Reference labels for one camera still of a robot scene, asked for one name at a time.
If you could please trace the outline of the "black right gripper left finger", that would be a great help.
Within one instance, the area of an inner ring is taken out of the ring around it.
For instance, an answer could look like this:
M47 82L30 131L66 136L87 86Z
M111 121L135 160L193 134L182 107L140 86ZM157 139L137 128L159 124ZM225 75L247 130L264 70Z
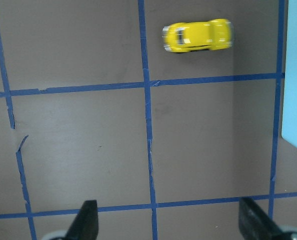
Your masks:
M99 234L98 206L96 200L86 200L68 231L64 240L96 240Z

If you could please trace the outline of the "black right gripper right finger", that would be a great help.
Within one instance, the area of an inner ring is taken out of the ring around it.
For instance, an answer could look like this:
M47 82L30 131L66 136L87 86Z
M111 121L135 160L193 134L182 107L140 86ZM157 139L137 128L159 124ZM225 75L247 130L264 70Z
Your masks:
M244 240L295 240L295 231L283 231L249 197L239 200L238 228Z

